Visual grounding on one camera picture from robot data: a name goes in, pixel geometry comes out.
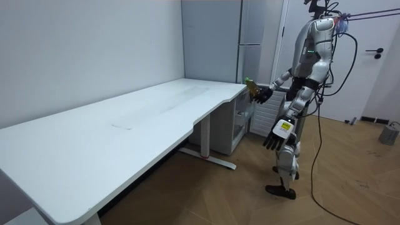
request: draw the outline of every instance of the black cable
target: black cable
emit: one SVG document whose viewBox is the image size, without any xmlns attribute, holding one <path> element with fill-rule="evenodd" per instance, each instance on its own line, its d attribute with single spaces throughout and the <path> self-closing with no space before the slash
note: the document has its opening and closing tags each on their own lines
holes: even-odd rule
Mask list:
<svg viewBox="0 0 400 225">
<path fill-rule="evenodd" d="M 373 18 L 381 18 L 381 17 L 395 16 L 395 15 L 400 15 L 400 12 L 392 13 L 392 14 L 386 14 L 386 15 L 380 15 L 380 16 L 370 16 L 370 17 L 356 18 L 356 19 L 348 19 L 348 18 L 346 18 L 346 20 L 347 21 L 356 21 L 356 20 L 362 20 L 362 19 L 373 19 Z"/>
<path fill-rule="evenodd" d="M 337 33 L 337 34 L 335 34 L 335 36 L 339 36 L 340 34 L 349 36 L 350 38 L 352 38 L 352 39 L 354 40 L 354 43 L 355 43 L 355 45 L 356 45 L 356 49 L 354 50 L 354 57 L 353 57 L 353 60 L 352 60 L 352 63 L 351 63 L 351 67 L 350 67 L 350 69 L 349 69 L 349 72 L 347 73 L 346 77 L 344 78 L 344 81 L 343 81 L 343 83 L 340 85 L 339 89 L 338 89 L 337 91 L 335 91 L 334 93 L 332 93 L 332 94 L 324 94 L 324 96 L 333 96 L 333 95 L 337 94 L 337 93 L 343 88 L 344 84 L 346 83 L 346 81 L 347 81 L 348 78 L 349 78 L 349 75 L 351 74 L 351 71 L 353 70 L 354 64 L 356 63 L 357 51 L 358 51 L 358 42 L 357 42 L 357 39 L 356 39 L 354 36 L 352 36 L 351 34 L 348 34 L 348 33 L 345 33 L 345 32 L 344 32 L 344 33 Z"/>
<path fill-rule="evenodd" d="M 334 2 L 334 3 L 330 4 L 330 5 L 327 7 L 327 9 L 333 10 L 333 9 L 335 9 L 338 5 L 339 5 L 338 2 Z"/>
<path fill-rule="evenodd" d="M 334 57 L 334 55 L 335 55 L 335 51 L 336 51 L 336 46 L 337 46 L 337 43 L 338 43 L 338 37 L 335 35 L 335 41 L 334 41 L 334 44 L 333 44 L 333 51 L 332 51 L 332 58 Z M 329 65 L 329 72 L 331 73 L 331 77 L 332 77 L 332 82 L 330 82 L 329 84 L 326 84 L 326 85 L 332 85 L 332 84 L 334 84 L 334 82 L 335 82 L 335 77 L 334 77 L 334 75 L 333 75 L 333 72 L 332 72 L 332 64 L 330 64 Z"/>
<path fill-rule="evenodd" d="M 324 208 L 324 206 L 322 206 L 319 202 L 317 202 L 317 200 L 316 200 L 315 197 L 314 197 L 314 182 L 313 182 L 314 165 L 315 165 L 315 162 L 316 162 L 316 160 L 317 160 L 318 154 L 319 154 L 319 152 L 320 152 L 320 150 L 321 150 L 321 147 L 322 147 L 322 145 L 323 145 L 323 136 L 322 136 L 322 134 L 321 134 L 321 120 L 320 120 L 320 108 L 321 108 L 321 105 L 319 105 L 317 108 L 318 108 L 318 130 L 319 130 L 319 140 L 320 140 L 320 143 L 319 143 L 319 147 L 318 147 L 317 154 L 315 155 L 314 161 L 312 162 L 312 166 L 311 166 L 311 197 L 312 197 L 312 200 L 314 200 L 314 202 L 315 202 L 321 209 L 325 210 L 327 213 L 331 214 L 332 216 L 335 216 L 335 217 L 337 217 L 337 218 L 339 218 L 339 219 L 342 219 L 343 221 L 346 221 L 346 222 L 351 223 L 351 224 L 354 224 L 354 225 L 360 225 L 360 224 L 358 224 L 358 223 L 356 223 L 356 222 L 352 222 L 352 221 L 350 221 L 350 220 L 348 220 L 348 219 L 344 219 L 343 217 L 340 217 L 340 216 L 334 214 L 333 212 L 327 210 L 326 208 Z"/>
<path fill-rule="evenodd" d="M 393 124 L 398 124 L 400 126 L 400 123 L 398 123 L 396 121 L 391 122 L 389 126 L 393 126 Z"/>
</svg>

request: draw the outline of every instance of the yellow object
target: yellow object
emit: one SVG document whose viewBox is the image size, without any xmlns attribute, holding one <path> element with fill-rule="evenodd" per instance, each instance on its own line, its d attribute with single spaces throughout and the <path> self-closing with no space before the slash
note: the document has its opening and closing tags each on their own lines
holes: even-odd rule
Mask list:
<svg viewBox="0 0 400 225">
<path fill-rule="evenodd" d="M 260 93 L 260 89 L 257 87 L 257 84 L 253 81 L 250 80 L 248 77 L 244 80 L 246 82 L 247 88 L 250 90 L 250 93 L 253 96 L 257 96 Z"/>
<path fill-rule="evenodd" d="M 281 126 L 281 128 L 283 128 L 285 130 L 288 130 L 290 127 L 291 127 L 291 125 L 286 122 L 282 123 L 282 126 Z"/>
</svg>

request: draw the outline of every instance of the humanoid robot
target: humanoid robot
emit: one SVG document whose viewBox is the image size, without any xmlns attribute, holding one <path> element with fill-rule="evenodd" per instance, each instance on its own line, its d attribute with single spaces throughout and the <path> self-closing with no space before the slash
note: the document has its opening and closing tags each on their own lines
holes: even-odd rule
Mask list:
<svg viewBox="0 0 400 225">
<path fill-rule="evenodd" d="M 324 14 L 326 7 L 318 6 L 318 0 L 311 2 L 309 12 L 314 17 L 299 33 L 296 40 L 292 68 L 282 74 L 269 87 L 258 89 L 252 98 L 265 103 L 289 78 L 293 83 L 286 93 L 278 118 L 264 142 L 267 149 L 275 150 L 276 166 L 272 168 L 281 178 L 281 185 L 267 185 L 266 191 L 289 199 L 296 198 L 296 192 L 289 187 L 291 179 L 299 179 L 298 164 L 300 143 L 293 131 L 295 119 L 310 102 L 313 94 L 329 77 L 329 68 L 333 56 L 333 34 L 339 16 Z"/>
</svg>

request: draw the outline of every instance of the refrigerator door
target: refrigerator door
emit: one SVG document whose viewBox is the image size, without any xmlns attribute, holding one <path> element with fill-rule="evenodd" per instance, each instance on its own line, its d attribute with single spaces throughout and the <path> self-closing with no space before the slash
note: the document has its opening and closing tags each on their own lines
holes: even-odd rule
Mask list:
<svg viewBox="0 0 400 225">
<path fill-rule="evenodd" d="M 242 0 L 240 44 L 261 44 L 267 0 Z"/>
<path fill-rule="evenodd" d="M 250 78 L 257 82 L 261 49 L 261 46 L 239 46 L 236 83 L 244 84 L 245 78 Z"/>
</svg>

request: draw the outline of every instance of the robot finger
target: robot finger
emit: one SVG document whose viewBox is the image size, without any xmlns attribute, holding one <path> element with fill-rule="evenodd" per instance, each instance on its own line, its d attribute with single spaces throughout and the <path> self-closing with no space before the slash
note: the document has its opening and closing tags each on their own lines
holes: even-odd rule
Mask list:
<svg viewBox="0 0 400 225">
<path fill-rule="evenodd" d="M 278 145 L 279 140 L 274 138 L 271 142 L 273 143 L 271 150 L 275 150 L 276 146 Z"/>
<path fill-rule="evenodd" d="M 280 139 L 278 142 L 279 142 L 279 144 L 277 145 L 276 150 L 280 150 L 280 149 L 281 149 L 284 140 L 283 140 L 283 139 Z"/>
<path fill-rule="evenodd" d="M 264 141 L 264 143 L 262 144 L 262 146 L 265 147 L 265 146 L 268 144 L 269 140 L 271 140 L 271 138 L 272 138 L 272 135 L 271 135 L 271 134 L 268 134 L 268 136 L 267 136 L 267 138 L 265 139 L 265 141 Z"/>
<path fill-rule="evenodd" d="M 268 141 L 267 149 L 271 149 L 274 143 L 275 143 L 275 140 L 273 137 L 271 137 L 271 139 Z"/>
</svg>

